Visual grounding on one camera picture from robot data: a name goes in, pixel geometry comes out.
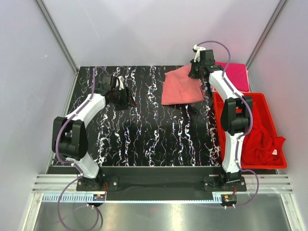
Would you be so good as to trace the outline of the black marble pattern mat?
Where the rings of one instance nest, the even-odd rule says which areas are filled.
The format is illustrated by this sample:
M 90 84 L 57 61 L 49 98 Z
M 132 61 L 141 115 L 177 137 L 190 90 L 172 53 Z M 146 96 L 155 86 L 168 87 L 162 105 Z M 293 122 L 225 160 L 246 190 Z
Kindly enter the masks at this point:
M 165 74 L 175 66 L 108 66 L 123 76 L 136 102 L 101 110 L 86 128 L 92 159 L 100 166 L 218 166 L 221 151 L 213 101 L 163 106 Z

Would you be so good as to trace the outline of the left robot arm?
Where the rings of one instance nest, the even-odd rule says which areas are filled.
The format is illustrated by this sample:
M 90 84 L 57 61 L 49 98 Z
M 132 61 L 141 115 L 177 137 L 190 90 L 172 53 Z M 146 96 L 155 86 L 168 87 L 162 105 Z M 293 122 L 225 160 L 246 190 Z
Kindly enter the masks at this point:
M 106 184 L 101 168 L 88 153 L 89 143 L 86 128 L 91 120 L 107 105 L 116 110 L 135 107 L 129 88 L 122 76 L 104 75 L 100 83 L 92 83 L 92 91 L 73 112 L 53 121 L 52 151 L 58 161 L 69 163 L 80 173 L 80 183 L 92 190 L 100 190 Z

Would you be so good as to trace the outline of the magenta folded t shirt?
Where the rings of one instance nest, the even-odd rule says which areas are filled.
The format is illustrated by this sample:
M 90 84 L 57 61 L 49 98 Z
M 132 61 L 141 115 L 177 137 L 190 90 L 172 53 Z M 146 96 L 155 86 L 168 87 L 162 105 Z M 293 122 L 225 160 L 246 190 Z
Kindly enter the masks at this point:
M 237 90 L 242 92 L 250 91 L 248 70 L 245 64 L 230 63 L 226 69 L 226 75 Z

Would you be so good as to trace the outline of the left aluminium corner post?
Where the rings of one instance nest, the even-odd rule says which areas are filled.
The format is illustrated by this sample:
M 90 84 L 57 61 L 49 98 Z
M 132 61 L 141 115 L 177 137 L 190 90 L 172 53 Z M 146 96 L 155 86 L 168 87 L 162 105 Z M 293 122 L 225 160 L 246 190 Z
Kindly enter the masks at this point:
M 75 63 L 72 55 L 70 54 L 62 36 L 60 35 L 60 32 L 43 0 L 34 0 L 36 6 L 38 7 L 40 13 L 42 14 L 48 28 L 50 29 L 53 37 L 56 40 L 57 45 L 59 46 L 61 52 L 63 53 L 66 61 L 68 62 L 70 68 L 72 71 L 76 74 L 79 70 L 79 67 Z

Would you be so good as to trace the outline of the red t shirt in bin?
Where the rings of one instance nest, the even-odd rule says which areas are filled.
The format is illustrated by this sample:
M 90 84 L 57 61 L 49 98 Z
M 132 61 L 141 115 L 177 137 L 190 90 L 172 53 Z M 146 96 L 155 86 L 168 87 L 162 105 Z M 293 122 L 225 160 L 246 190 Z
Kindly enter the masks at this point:
M 251 166 L 280 165 L 285 140 L 284 137 L 271 135 L 260 122 L 255 121 L 244 139 L 241 163 Z

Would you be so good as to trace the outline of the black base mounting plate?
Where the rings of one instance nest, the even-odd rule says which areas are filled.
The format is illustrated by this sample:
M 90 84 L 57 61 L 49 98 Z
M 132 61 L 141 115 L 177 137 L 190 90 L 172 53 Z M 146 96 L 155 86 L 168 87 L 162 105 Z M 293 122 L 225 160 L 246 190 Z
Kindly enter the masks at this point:
M 82 178 L 77 191 L 107 193 L 107 201 L 198 202 L 212 193 L 246 192 L 241 173 L 231 178 L 220 167 L 102 167 L 96 180 Z

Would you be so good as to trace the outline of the red plastic bin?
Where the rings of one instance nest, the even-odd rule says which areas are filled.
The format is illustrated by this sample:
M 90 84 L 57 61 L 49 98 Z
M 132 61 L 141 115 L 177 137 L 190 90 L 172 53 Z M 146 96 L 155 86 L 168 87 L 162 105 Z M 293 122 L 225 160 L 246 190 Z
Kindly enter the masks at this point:
M 264 95 L 262 93 L 247 92 L 245 92 L 244 95 L 248 95 L 253 99 L 253 123 L 255 121 L 260 122 L 271 135 L 278 136 Z M 287 162 L 282 150 L 282 162 L 278 166 L 251 166 L 241 163 L 241 167 L 248 169 L 285 169 L 287 168 Z

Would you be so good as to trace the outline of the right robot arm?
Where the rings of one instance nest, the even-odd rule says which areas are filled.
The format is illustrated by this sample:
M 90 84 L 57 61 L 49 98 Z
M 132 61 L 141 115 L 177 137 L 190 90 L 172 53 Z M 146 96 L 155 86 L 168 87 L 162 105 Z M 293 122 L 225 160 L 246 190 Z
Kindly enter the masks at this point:
M 194 45 L 189 77 L 207 79 L 224 102 L 220 124 L 225 131 L 225 154 L 218 178 L 212 186 L 229 191 L 241 183 L 241 155 L 245 136 L 253 125 L 253 99 L 246 97 L 229 80 L 225 69 L 217 65 L 214 52 Z

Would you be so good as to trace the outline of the right aluminium corner post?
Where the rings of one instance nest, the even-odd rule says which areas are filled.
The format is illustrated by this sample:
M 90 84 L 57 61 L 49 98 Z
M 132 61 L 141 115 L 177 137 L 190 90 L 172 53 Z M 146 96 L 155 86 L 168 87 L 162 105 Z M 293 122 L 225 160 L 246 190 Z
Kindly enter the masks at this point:
M 285 6 L 287 5 L 288 0 L 279 0 L 276 7 L 274 8 L 267 24 L 265 25 L 256 45 L 254 46 L 247 62 L 246 67 L 249 69 L 249 67 L 252 65 L 253 61 L 255 60 L 258 52 L 262 48 L 264 42 L 266 41 L 267 37 L 269 36 L 270 32 L 272 31 L 273 27 L 275 26 L 277 20 L 279 19 L 280 15 L 282 14 Z

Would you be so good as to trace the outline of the aluminium corner post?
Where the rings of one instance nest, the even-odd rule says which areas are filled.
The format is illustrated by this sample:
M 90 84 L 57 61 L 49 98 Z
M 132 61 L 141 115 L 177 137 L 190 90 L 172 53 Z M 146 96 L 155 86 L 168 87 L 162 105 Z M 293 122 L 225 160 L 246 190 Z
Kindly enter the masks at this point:
M 253 61 L 255 60 L 258 52 L 262 48 L 264 42 L 266 41 L 267 37 L 269 36 L 270 32 L 272 31 L 273 27 L 275 26 L 277 20 L 279 19 L 280 15 L 282 14 L 285 6 L 287 5 L 288 0 L 279 0 L 276 7 L 274 8 L 267 24 L 265 25 L 256 45 L 254 46 L 247 62 L 246 67 L 249 69 L 249 67 L 252 65 Z
M 38 7 L 40 13 L 42 14 L 48 28 L 50 29 L 53 37 L 56 40 L 57 45 L 59 46 L 61 52 L 63 53 L 66 61 L 68 62 L 70 68 L 72 71 L 76 74 L 79 70 L 79 67 L 75 63 L 72 55 L 70 54 L 62 36 L 60 35 L 60 32 L 43 0 L 34 0 L 36 6 Z

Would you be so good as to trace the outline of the salmon pink t shirt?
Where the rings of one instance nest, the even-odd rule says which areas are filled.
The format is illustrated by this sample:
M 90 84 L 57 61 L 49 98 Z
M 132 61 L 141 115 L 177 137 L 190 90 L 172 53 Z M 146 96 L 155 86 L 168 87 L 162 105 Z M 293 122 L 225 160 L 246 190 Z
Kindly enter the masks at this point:
M 191 65 L 185 65 L 165 73 L 162 105 L 197 103 L 204 100 L 205 91 L 202 82 L 188 76 Z

